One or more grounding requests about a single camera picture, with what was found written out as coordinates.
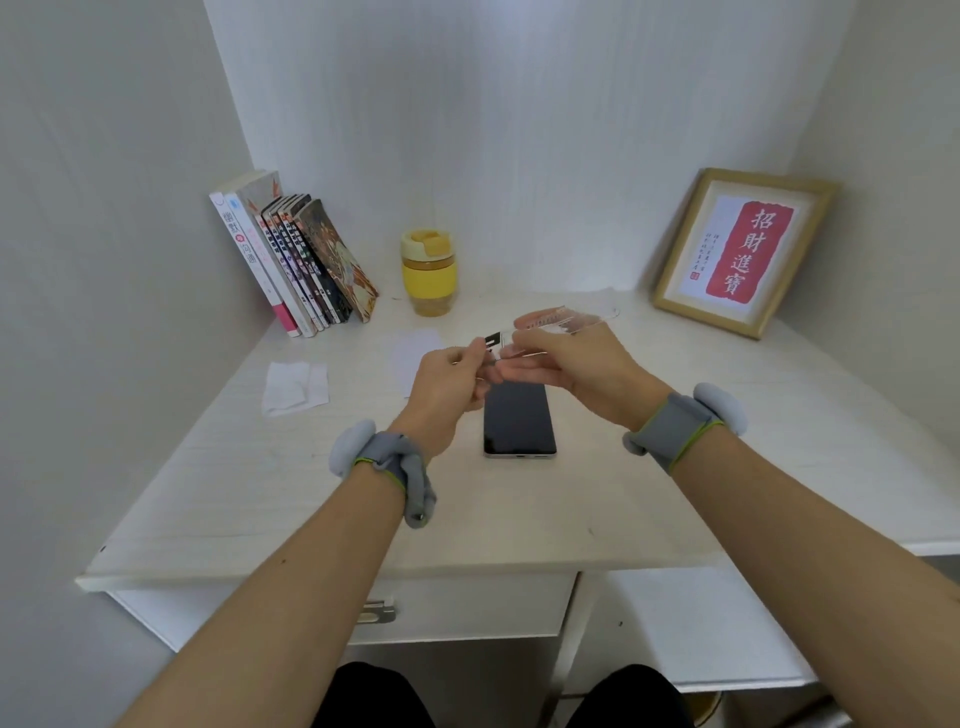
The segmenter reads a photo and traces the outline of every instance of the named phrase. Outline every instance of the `transparent plastic film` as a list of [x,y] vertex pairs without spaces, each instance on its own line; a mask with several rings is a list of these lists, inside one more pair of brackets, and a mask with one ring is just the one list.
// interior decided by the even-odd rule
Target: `transparent plastic film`
[[574,334],[616,318],[620,310],[613,301],[612,291],[603,293],[606,295],[594,295],[587,301],[571,302],[571,305],[546,308],[521,316],[512,327],[484,337],[487,351],[493,354],[494,359],[500,359],[504,355],[523,356],[523,350],[514,343],[514,334],[519,330],[541,328],[547,333]]

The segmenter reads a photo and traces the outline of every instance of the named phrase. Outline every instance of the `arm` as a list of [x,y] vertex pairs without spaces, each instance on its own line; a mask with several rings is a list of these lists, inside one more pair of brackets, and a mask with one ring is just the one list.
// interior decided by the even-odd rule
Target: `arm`
[[[390,430],[443,452],[483,404],[483,340],[423,358]],[[404,494],[358,464],[247,578],[117,723],[117,728],[301,728],[317,713],[403,515]]]
[[[542,312],[529,314],[537,318]],[[522,328],[528,317],[517,319]],[[670,387],[604,324],[518,331],[499,376],[568,389],[637,431]],[[955,725],[960,587],[768,463],[724,427],[673,469],[684,495],[817,675],[865,725]]]

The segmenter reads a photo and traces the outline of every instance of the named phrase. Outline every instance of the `desk leg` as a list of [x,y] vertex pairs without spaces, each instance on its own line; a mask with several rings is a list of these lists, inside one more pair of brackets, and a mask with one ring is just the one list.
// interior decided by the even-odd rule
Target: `desk leg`
[[557,710],[557,703],[564,693],[566,678],[573,667],[573,658],[577,656],[580,641],[584,638],[584,632],[587,631],[590,613],[600,594],[603,577],[603,571],[581,571],[577,574],[573,593],[566,605],[564,626],[560,629],[560,650],[557,652],[557,660],[550,673],[550,687],[547,689],[546,698],[540,710],[540,720],[537,722],[540,728],[546,728],[550,724],[550,719]]

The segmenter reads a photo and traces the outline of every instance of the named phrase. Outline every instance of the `black pants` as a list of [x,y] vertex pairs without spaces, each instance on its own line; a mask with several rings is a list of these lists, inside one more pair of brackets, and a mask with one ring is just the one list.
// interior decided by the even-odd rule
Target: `black pants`
[[[430,714],[399,672],[366,663],[340,667],[326,691],[313,728],[393,726],[434,728]],[[677,689],[652,667],[619,669],[589,692],[567,728],[607,726],[692,728]]]

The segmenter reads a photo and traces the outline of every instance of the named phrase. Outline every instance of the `yellow cup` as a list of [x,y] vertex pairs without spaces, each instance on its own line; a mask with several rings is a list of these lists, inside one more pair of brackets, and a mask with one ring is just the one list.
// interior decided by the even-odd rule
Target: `yellow cup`
[[424,228],[400,239],[403,287],[420,316],[443,316],[457,291],[457,260],[450,233]]

